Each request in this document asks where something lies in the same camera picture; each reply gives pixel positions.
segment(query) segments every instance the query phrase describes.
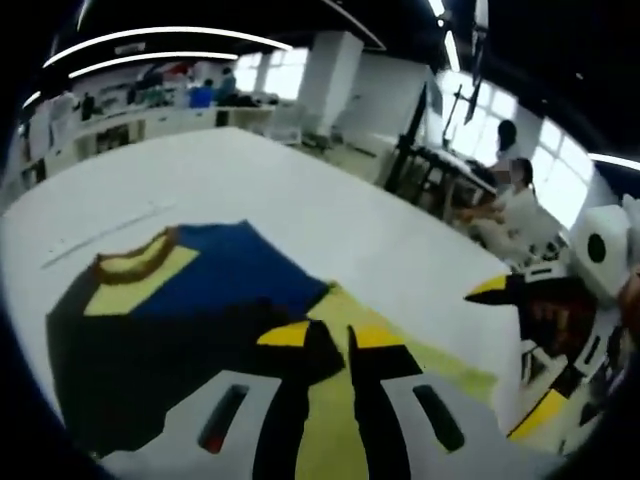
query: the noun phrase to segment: floor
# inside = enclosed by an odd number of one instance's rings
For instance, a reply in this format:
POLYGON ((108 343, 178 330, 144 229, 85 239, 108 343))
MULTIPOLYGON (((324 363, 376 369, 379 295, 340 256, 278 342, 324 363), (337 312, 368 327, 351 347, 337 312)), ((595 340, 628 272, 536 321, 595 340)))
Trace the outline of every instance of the floor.
POLYGON ((295 148, 369 183, 376 183, 382 170, 380 158, 359 152, 346 145, 338 145, 324 153, 305 145, 295 148))

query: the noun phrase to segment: ceiling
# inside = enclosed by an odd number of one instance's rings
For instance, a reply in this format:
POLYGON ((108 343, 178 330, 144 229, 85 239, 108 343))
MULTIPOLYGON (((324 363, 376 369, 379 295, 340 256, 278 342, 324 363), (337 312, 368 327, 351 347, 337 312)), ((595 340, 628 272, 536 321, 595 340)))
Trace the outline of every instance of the ceiling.
MULTIPOLYGON (((338 0, 385 46, 387 53, 446 66, 438 28, 427 0, 338 0)), ((474 0, 443 0, 452 11, 462 66, 468 55, 474 0)), ((235 30, 294 46, 310 45, 322 30, 349 30, 378 47, 369 35, 324 0, 216 2, 181 0, 180 8, 150 0, 93 0, 79 31, 70 19, 58 51, 89 38, 133 28, 189 25, 235 30)), ((640 36, 632 4, 610 0, 489 0, 490 46, 485 78, 518 95, 539 115, 553 118, 588 150, 640 156, 640 89, 636 75, 640 36)), ((119 40, 117 44, 131 43, 119 40)), ((146 51, 205 50, 243 54, 269 50, 254 42, 211 35, 165 34, 145 38, 146 51)), ((61 60, 71 71, 113 58, 114 44, 61 60)))

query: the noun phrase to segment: cloth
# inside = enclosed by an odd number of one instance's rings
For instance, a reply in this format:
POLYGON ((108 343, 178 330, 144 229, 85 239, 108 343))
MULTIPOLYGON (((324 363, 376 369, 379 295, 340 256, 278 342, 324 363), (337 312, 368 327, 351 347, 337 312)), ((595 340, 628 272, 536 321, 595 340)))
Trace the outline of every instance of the cloth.
POLYGON ((240 222, 172 227, 132 252, 98 255, 59 303, 71 316, 171 316, 264 298, 298 316, 326 289, 240 222))
POLYGON ((211 87, 195 87, 189 92, 189 108, 209 108, 215 101, 215 92, 211 87))
MULTIPOLYGON (((69 317, 54 309, 47 334, 65 425, 82 448, 100 456, 137 450, 162 432, 168 410, 223 369, 280 377, 287 382, 283 389, 296 393, 300 403, 309 384, 332 375, 343 363, 315 322, 303 322, 300 348, 270 345, 268 338, 261 342, 268 332, 293 321, 268 302, 178 317, 69 317), (313 341, 306 338, 312 331, 313 341)), ((272 408, 281 406, 274 399, 272 408)), ((290 420, 279 430, 295 438, 303 419, 297 418, 297 426, 290 420)), ((270 437, 262 442, 264 458, 271 452, 269 444, 278 442, 266 423, 263 433, 270 437)), ((286 453, 295 459, 295 452, 297 444, 286 453)))
MULTIPOLYGON (((360 304, 338 284, 331 285, 308 316, 327 326, 345 358, 349 353, 348 326, 380 327, 404 342, 423 371, 447 378, 463 393, 484 404, 490 401, 495 376, 470 368, 455 357, 411 338, 385 317, 360 304)), ((349 366, 309 389, 309 418, 300 443, 296 479, 367 478, 367 452, 356 420, 355 398, 349 366)))

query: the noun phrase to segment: yellow fabric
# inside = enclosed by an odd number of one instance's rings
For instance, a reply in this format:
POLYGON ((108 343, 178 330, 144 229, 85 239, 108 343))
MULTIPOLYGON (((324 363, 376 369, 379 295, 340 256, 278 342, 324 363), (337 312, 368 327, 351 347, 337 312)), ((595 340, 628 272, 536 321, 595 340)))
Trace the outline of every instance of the yellow fabric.
POLYGON ((468 296, 478 295, 491 290, 504 290, 505 288, 507 288, 507 277, 506 275, 500 275, 499 277, 492 278, 478 285, 468 296))
POLYGON ((135 271, 140 265, 144 265, 146 262, 154 258, 160 253, 162 245, 166 242, 166 235, 158 237, 149 247, 140 255, 135 257, 113 257, 107 258, 100 262, 100 266, 103 270, 110 273, 122 273, 130 270, 135 271))
MULTIPOLYGON (((159 248, 161 241, 152 243, 141 255, 134 258, 109 259, 103 262, 103 268, 124 271, 135 268, 143 259, 152 258, 153 249, 159 248)), ((123 315, 129 313, 147 300, 167 280, 180 272, 198 256, 198 252, 181 246, 173 248, 162 266, 143 280, 125 285, 100 285, 85 309, 85 315, 123 315)))
POLYGON ((307 336, 309 322, 292 323, 284 327, 274 328, 258 339, 258 345, 274 347, 303 347, 307 336))
POLYGON ((511 440, 522 440, 533 433, 538 427, 544 425, 551 418, 556 416, 567 403, 567 399, 555 390, 543 397, 540 404, 531 412, 527 418, 509 435, 511 440))
POLYGON ((386 328, 378 325, 368 325, 354 329, 358 348, 379 348, 404 345, 402 339, 386 328))
POLYGON ((296 479, 367 478, 365 451, 353 410, 348 325, 387 329, 402 340, 425 371, 442 375, 468 395, 489 403, 495 376, 409 338, 385 317, 359 304, 340 285, 334 284, 308 316, 327 325, 347 368, 309 389, 309 417, 298 451, 296 479))

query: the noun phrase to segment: white table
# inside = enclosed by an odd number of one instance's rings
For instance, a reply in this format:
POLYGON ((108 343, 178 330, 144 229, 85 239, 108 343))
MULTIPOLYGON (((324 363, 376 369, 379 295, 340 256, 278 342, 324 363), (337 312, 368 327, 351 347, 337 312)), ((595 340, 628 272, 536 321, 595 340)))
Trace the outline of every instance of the white table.
POLYGON ((0 253, 9 312, 57 411, 45 315, 94 255, 139 246, 166 225, 242 219, 310 274, 339 281, 410 334, 496 374, 493 405, 503 430, 513 426, 520 376, 516 310, 463 301, 506 267, 402 200, 235 128, 104 153, 38 185, 5 213, 0 253), (174 206, 43 268, 56 252, 161 204, 174 206))

